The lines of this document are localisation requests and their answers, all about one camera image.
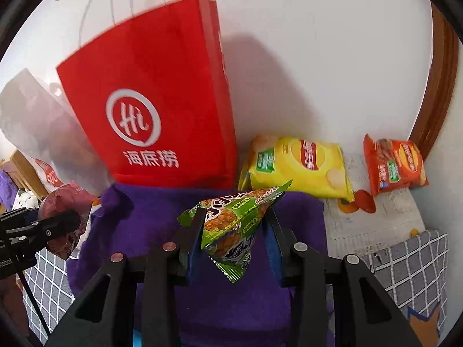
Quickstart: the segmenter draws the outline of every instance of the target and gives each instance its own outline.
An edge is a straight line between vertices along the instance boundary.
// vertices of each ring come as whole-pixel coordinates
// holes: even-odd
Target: metal screw
[[[111,262],[117,263],[124,259],[124,255],[122,253],[113,253],[111,255]]]
[[[355,254],[349,254],[346,258],[346,261],[351,265],[356,265],[360,262],[360,258],[358,258]]]
[[[166,242],[163,245],[163,249],[166,252],[172,252],[173,250],[177,249],[177,244],[175,244],[174,242],[171,242],[171,241]]]
[[[294,249],[297,250],[298,252],[305,252],[307,250],[307,244],[303,242],[297,242],[294,244]]]

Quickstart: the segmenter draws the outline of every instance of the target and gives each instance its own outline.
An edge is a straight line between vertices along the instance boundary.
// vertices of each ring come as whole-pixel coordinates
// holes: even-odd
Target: lay's chip bag
[[[238,189],[261,189],[293,179],[291,191],[354,201],[339,145],[298,138],[257,136],[242,168]]]
[[[184,211],[177,219],[181,225],[188,226],[198,207],[206,209],[201,249],[234,283],[249,265],[251,246],[265,212],[290,185],[291,181],[270,189],[207,199]]]
[[[423,158],[411,141],[385,138],[374,141],[367,134],[363,139],[363,152],[373,196],[394,189],[429,184]]]

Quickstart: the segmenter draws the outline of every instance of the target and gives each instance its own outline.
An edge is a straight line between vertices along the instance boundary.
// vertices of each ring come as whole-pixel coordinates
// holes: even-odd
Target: yellow chip bag
[[[293,180],[291,191],[354,201],[339,145],[258,135],[242,168],[239,190],[271,188]]]

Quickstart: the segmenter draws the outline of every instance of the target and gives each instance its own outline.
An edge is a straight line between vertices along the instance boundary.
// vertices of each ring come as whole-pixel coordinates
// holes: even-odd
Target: red paper bag
[[[180,0],[135,16],[57,71],[116,181],[232,188],[237,148],[215,1]]]

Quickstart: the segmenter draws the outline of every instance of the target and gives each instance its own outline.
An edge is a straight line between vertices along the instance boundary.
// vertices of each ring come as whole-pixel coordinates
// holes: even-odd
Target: pink snack package
[[[51,217],[66,210],[74,210],[80,216],[79,229],[69,232],[47,243],[47,250],[62,259],[68,259],[85,232],[89,220],[92,202],[98,198],[89,194],[75,182],[60,186],[47,195],[38,210],[39,219]]]

